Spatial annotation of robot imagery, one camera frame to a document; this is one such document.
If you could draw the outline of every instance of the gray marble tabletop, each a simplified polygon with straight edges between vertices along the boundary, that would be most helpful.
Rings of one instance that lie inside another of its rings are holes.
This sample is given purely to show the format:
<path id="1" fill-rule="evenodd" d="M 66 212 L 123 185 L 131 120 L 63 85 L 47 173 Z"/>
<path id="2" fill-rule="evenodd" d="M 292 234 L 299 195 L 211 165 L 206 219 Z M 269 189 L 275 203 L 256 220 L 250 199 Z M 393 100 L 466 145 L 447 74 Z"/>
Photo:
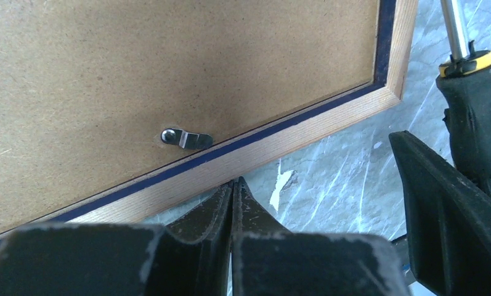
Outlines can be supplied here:
<path id="1" fill-rule="evenodd" d="M 491 50 L 491 0 L 462 0 L 477 50 Z M 388 135 L 409 130 L 452 162 L 448 107 L 435 86 L 450 54 L 439 0 L 419 0 L 404 99 L 398 106 L 244 175 L 256 200 L 292 231 L 363 232 L 389 240 L 406 233 L 402 184 Z M 202 194 L 149 223 L 168 223 Z"/>

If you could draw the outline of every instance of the metal latch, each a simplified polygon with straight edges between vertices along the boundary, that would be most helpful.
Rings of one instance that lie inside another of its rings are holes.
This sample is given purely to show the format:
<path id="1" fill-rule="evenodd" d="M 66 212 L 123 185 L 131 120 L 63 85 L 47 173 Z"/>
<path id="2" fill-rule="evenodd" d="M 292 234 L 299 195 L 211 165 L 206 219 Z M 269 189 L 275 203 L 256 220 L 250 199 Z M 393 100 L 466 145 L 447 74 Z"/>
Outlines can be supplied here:
<path id="1" fill-rule="evenodd" d="M 168 128 L 162 132 L 162 142 L 177 145 L 183 149 L 207 149 L 213 145 L 213 137 L 208 134 L 189 133 L 178 128 Z"/>

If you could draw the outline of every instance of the screwdriver handle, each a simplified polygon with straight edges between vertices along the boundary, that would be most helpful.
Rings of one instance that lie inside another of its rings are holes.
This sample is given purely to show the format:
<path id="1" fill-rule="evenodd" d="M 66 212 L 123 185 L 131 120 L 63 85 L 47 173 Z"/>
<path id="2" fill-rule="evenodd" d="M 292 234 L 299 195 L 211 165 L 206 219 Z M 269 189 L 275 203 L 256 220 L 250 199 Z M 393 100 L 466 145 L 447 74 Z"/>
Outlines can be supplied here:
<path id="1" fill-rule="evenodd" d="M 448 102 L 444 122 L 456 169 L 491 196 L 491 66 L 436 84 Z"/>

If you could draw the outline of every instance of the white paint spot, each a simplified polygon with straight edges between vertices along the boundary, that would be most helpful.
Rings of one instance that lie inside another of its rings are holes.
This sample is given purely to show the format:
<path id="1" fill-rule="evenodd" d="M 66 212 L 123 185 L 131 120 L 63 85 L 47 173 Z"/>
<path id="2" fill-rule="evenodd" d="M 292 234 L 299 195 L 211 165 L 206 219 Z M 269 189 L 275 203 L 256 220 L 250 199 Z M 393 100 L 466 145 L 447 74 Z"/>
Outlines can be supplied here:
<path id="1" fill-rule="evenodd" d="M 280 192 L 291 178 L 293 172 L 294 171 L 291 170 L 286 171 L 282 174 L 282 160 L 280 159 L 278 161 L 278 176 L 276 177 L 276 185 L 274 186 L 274 191 L 272 191 L 272 194 L 270 195 L 269 201 L 269 204 L 274 207 L 276 212 L 278 211 L 278 207 L 280 206 Z"/>

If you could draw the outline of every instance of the fiberboard backing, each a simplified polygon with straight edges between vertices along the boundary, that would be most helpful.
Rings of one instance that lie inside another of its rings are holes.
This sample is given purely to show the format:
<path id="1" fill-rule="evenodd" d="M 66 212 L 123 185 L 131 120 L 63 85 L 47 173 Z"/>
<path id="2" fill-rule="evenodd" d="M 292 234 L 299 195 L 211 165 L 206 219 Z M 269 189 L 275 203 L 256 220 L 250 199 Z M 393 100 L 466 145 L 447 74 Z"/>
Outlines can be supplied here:
<path id="1" fill-rule="evenodd" d="M 0 1 L 0 232 L 371 80 L 377 0 Z"/>

